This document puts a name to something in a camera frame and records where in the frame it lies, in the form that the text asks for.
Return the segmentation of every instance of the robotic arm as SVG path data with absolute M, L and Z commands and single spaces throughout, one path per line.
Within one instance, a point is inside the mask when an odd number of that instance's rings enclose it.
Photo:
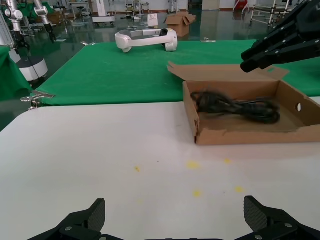
M 244 198 L 243 213 L 253 232 L 237 240 L 320 240 L 320 231 L 302 225 L 284 210 L 263 206 L 252 196 Z M 57 227 L 29 240 L 122 240 L 100 232 L 105 220 L 105 200 L 100 198 L 89 209 L 70 213 Z
M 23 19 L 24 16 L 22 12 L 18 9 L 17 0 L 6 0 L 6 4 L 8 8 L 5 10 L 4 13 L 11 20 L 13 25 L 13 32 L 16 41 L 14 48 L 27 48 L 29 50 L 30 46 L 28 43 L 26 43 L 25 38 L 21 33 L 20 21 Z M 49 33 L 50 40 L 54 43 L 54 41 L 56 40 L 56 36 L 54 35 L 53 28 L 47 17 L 48 9 L 42 5 L 41 0 L 34 0 L 34 5 L 35 13 L 39 17 L 41 17 L 45 30 Z
M 49 34 L 49 38 L 51 40 L 52 43 L 55 42 L 56 39 L 56 36 L 54 34 L 54 30 L 48 20 L 48 9 L 42 5 L 42 2 L 41 0 L 33 0 L 34 4 L 35 4 L 35 8 L 34 8 L 34 11 L 35 13 L 41 17 L 42 19 L 42 22 L 44 24 L 44 27 L 45 27 L 45 30 L 47 31 L 47 33 Z
M 267 36 L 241 54 L 241 69 L 249 73 L 273 64 L 320 56 L 320 0 L 305 0 L 274 26 Z

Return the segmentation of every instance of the floor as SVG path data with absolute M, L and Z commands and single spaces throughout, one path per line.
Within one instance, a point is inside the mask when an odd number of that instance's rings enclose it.
M 259 22 L 254 22 L 253 26 L 249 27 L 250 12 L 244 15 L 241 12 L 229 11 L 191 10 L 190 12 L 196 15 L 197 20 L 191 24 L 189 35 L 180 37 L 179 41 L 200 41 L 205 38 L 215 41 L 261 39 L 268 30 L 267 25 Z M 167 15 L 158 13 L 159 28 L 166 27 L 164 22 Z M 114 42 L 115 33 L 118 31 L 128 28 L 133 30 L 133 27 L 143 29 L 146 22 L 147 15 L 143 16 L 140 21 L 133 22 L 122 14 L 116 16 L 114 26 L 109 23 L 96 26 L 90 18 L 68 20 L 67 23 L 54 27 L 57 39 L 65 41 L 52 44 L 45 30 L 26 37 L 26 41 L 30 44 L 31 55 L 45 58 L 48 66 L 45 79 L 48 79 L 84 47 L 81 44 L 82 41 L 86 43 Z M 32 87 L 36 89 L 42 83 L 43 81 L 39 81 Z M 28 106 L 28 104 L 19 102 L 19 99 L 0 102 L 0 131 L 18 115 L 25 112 Z

